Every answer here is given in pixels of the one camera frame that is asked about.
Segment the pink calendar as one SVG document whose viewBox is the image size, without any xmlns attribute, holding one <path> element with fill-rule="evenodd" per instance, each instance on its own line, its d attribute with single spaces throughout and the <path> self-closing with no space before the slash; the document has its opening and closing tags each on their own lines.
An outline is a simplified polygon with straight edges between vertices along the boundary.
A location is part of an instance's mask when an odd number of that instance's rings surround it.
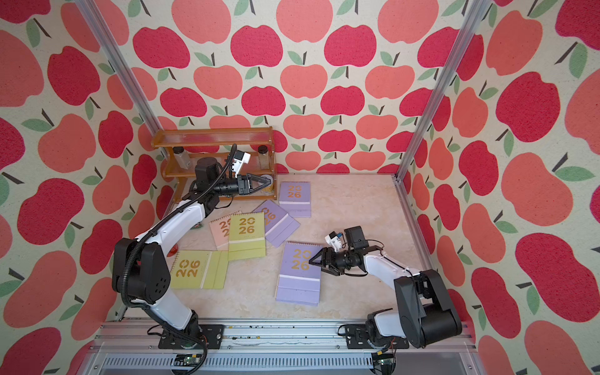
<svg viewBox="0 0 600 375">
<path fill-rule="evenodd" d="M 229 244 L 229 231 L 231 225 L 231 217 L 237 215 L 241 211 L 233 212 L 219 219 L 212 220 L 209 224 L 212 237 L 219 251 L 227 251 Z"/>
</svg>

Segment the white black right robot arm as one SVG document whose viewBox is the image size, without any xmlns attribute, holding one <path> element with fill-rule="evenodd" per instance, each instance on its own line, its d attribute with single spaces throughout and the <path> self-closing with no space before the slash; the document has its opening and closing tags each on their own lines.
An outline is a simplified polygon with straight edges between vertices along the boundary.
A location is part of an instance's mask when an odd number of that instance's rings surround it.
<svg viewBox="0 0 600 375">
<path fill-rule="evenodd" d="M 416 270 L 392 259 L 381 242 L 365 238 L 360 226 L 332 232 L 326 243 L 309 265 L 336 277 L 375 276 L 395 292 L 395 308 L 372 312 L 364 332 L 351 338 L 365 338 L 376 349 L 391 348 L 394 342 L 425 348 L 462 334 L 462 321 L 437 271 Z"/>
</svg>

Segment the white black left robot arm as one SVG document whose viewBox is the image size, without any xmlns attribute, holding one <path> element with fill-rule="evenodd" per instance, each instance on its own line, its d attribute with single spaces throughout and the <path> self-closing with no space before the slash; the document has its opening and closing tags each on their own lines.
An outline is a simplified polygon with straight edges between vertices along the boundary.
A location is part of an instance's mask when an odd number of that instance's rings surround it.
<svg viewBox="0 0 600 375">
<path fill-rule="evenodd" d="M 203 157 L 195 166 L 195 180 L 182 201 L 159 223 L 134 239 L 117 242 L 112 289 L 129 309 L 142 309 L 164 330 L 189 342 L 201 342 L 198 315 L 170 289 L 167 254 L 197 223 L 220 203 L 220 197 L 251 195 L 271 185 L 270 180 L 241 174 L 251 154 L 233 149 L 221 164 Z"/>
</svg>

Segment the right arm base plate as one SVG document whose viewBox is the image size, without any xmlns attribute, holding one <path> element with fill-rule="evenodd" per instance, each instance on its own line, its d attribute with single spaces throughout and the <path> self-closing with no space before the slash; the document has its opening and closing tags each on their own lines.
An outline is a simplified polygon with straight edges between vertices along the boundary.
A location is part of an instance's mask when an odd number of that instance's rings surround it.
<svg viewBox="0 0 600 375">
<path fill-rule="evenodd" d="M 385 351 L 393 348 L 409 348 L 409 342 L 405 337 L 383 336 L 371 323 L 343 324 L 338 328 L 337 335 L 345 339 L 348 349 Z"/>
</svg>

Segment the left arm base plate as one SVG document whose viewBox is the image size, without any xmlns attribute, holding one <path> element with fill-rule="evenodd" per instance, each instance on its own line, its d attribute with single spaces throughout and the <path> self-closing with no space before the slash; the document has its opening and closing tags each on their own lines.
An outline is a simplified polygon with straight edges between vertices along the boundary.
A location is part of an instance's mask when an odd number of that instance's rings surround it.
<svg viewBox="0 0 600 375">
<path fill-rule="evenodd" d="M 163 329 L 158 348 L 168 350 L 220 349 L 223 340 L 222 324 L 192 324 L 192 328 L 178 331 Z"/>
</svg>

